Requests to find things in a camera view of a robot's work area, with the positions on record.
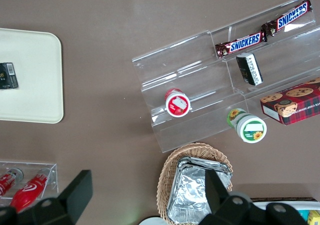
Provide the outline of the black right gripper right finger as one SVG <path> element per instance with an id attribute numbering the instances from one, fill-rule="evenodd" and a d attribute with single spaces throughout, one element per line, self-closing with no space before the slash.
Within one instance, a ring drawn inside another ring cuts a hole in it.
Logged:
<path id="1" fill-rule="evenodd" d="M 211 213 L 201 225 L 306 225 L 292 206 L 271 202 L 258 208 L 242 194 L 230 194 L 214 170 L 205 171 L 205 195 Z"/>

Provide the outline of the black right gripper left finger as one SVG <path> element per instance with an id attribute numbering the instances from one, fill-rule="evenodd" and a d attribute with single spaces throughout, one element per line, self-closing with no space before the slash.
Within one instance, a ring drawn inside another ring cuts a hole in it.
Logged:
<path id="1" fill-rule="evenodd" d="M 31 209 L 34 225 L 75 225 L 93 197 L 92 171 L 82 170 L 58 197 Z"/>

